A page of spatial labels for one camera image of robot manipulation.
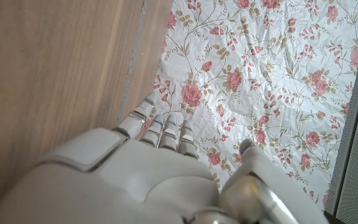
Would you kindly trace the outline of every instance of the floral fabric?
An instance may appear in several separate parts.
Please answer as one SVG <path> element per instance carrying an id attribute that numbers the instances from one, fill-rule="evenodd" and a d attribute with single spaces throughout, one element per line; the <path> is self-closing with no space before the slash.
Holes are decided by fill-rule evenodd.
<path id="1" fill-rule="evenodd" d="M 321 209 L 358 68 L 358 1 L 175 0 L 156 114 L 194 126 L 221 188 L 252 138 Z"/>

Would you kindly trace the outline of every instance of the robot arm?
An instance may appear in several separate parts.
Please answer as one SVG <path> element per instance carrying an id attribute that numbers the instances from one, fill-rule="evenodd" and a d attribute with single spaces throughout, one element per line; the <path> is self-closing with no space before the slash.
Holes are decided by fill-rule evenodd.
<path id="1" fill-rule="evenodd" d="M 0 223 L 327 223 L 251 140 L 221 194 L 188 121 L 178 135 L 176 117 L 156 116 L 135 140 L 156 98 L 112 131 L 88 131 L 42 159 L 0 203 Z"/>

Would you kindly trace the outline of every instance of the wood grain panel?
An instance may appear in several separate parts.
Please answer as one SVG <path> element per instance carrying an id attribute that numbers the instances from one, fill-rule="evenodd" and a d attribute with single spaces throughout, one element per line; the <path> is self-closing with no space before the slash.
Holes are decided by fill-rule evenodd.
<path id="1" fill-rule="evenodd" d="M 146 3 L 131 109 L 152 89 L 172 6 Z M 0 198 L 47 151 L 88 129 L 115 126 L 142 5 L 0 0 Z M 147 79 L 143 88 L 140 79 Z"/>
<path id="2" fill-rule="evenodd" d="M 131 97 L 127 97 L 124 115 L 137 106 L 139 99 L 146 97 L 153 90 L 172 2 L 173 0 L 163 2 L 148 0 L 145 5 L 144 25 L 140 33 L 141 41 L 136 52 L 132 80 L 128 90 Z M 149 24 L 148 21 L 155 21 L 155 23 Z"/>

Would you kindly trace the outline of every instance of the rose pattern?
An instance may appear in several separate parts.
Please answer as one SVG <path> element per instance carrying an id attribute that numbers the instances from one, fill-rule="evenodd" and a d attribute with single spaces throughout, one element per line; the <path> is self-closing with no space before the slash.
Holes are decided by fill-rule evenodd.
<path id="1" fill-rule="evenodd" d="M 268 9 L 275 9 L 277 7 L 278 0 L 264 0 L 264 5 Z"/>
<path id="2" fill-rule="evenodd" d="M 306 167 L 310 166 L 310 156 L 307 154 L 302 154 L 301 164 Z"/>
<path id="3" fill-rule="evenodd" d="M 181 96 L 183 102 L 188 103 L 190 106 L 200 105 L 201 90 L 197 85 L 187 84 L 181 89 Z"/>
<path id="4" fill-rule="evenodd" d="M 266 134 L 263 130 L 258 130 L 255 132 L 255 141 L 257 143 L 263 143 L 266 140 Z"/>
<path id="5" fill-rule="evenodd" d="M 144 128 L 143 128 L 143 132 L 146 131 L 153 123 L 153 119 L 147 119 L 146 122 L 144 123 Z"/>
<path id="6" fill-rule="evenodd" d="M 358 68 L 358 49 L 352 50 L 351 53 L 351 65 Z"/>
<path id="7" fill-rule="evenodd" d="M 223 117 L 224 109 L 223 109 L 222 104 L 220 104 L 218 107 L 216 107 L 216 112 L 218 112 L 218 115 L 219 115 L 220 117 Z"/>
<path id="8" fill-rule="evenodd" d="M 168 28 L 172 29 L 176 25 L 177 25 L 177 19 L 175 18 L 175 15 L 173 15 L 173 12 L 171 12 L 169 14 Z"/>
<path id="9" fill-rule="evenodd" d="M 318 111 L 318 112 L 316 113 L 316 115 L 317 115 L 317 118 L 318 118 L 318 119 L 324 119 L 324 118 L 326 117 L 326 113 L 324 113 L 324 112 L 322 112 L 322 111 Z"/>
<path id="10" fill-rule="evenodd" d="M 249 6 L 249 0 L 237 0 L 237 3 L 241 9 L 245 9 Z"/>
<path id="11" fill-rule="evenodd" d="M 322 96 L 324 93 L 326 93 L 326 89 L 328 87 L 328 84 L 325 80 L 319 80 L 316 83 L 316 86 L 314 87 L 314 92 L 318 96 Z"/>
<path id="12" fill-rule="evenodd" d="M 312 85 L 316 85 L 321 80 L 321 71 L 317 70 L 310 76 L 310 81 Z"/>
<path id="13" fill-rule="evenodd" d="M 323 209 L 358 69 L 358 1 L 175 0 L 168 18 L 149 119 L 192 120 L 220 188 L 253 138 Z"/>
<path id="14" fill-rule="evenodd" d="M 227 82 L 231 89 L 237 88 L 241 83 L 241 76 L 238 72 L 233 72 L 227 77 Z"/>
<path id="15" fill-rule="evenodd" d="M 316 131 L 312 131 L 306 135 L 306 143 L 309 146 L 314 147 L 320 142 L 320 137 L 318 136 Z"/>
<path id="16" fill-rule="evenodd" d="M 211 61 L 208 61 L 208 62 L 205 62 L 203 64 L 203 66 L 201 67 L 202 71 L 204 72 L 208 72 L 211 70 L 211 67 L 212 67 L 212 62 Z"/>
<path id="17" fill-rule="evenodd" d="M 216 166 L 221 162 L 221 158 L 218 154 L 212 154 L 208 156 L 208 161 L 212 166 Z"/>
<path id="18" fill-rule="evenodd" d="M 335 21 L 336 17 L 338 16 L 338 9 L 335 6 L 329 6 L 327 16 L 332 20 Z"/>

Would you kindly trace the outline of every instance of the wooden furniture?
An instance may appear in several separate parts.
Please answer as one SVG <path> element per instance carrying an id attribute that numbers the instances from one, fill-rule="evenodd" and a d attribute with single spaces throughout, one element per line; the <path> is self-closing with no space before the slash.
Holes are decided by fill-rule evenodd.
<path id="1" fill-rule="evenodd" d="M 152 91 L 172 0 L 0 0 L 0 198 Z"/>

